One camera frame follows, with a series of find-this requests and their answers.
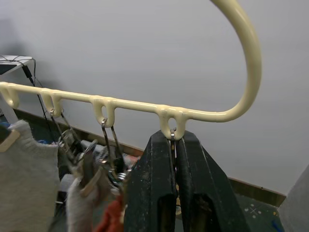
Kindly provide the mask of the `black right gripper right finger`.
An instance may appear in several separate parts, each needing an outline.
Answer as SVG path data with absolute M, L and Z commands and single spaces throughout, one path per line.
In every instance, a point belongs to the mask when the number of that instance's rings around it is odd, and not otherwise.
M 185 232 L 249 232 L 225 172 L 192 132 L 176 142 L 177 184 Z

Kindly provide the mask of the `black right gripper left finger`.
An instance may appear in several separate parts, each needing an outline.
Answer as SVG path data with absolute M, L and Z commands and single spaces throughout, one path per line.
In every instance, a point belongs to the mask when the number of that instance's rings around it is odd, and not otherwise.
M 128 182 L 126 232 L 175 230 L 177 190 L 170 143 L 161 131 L 154 133 Z

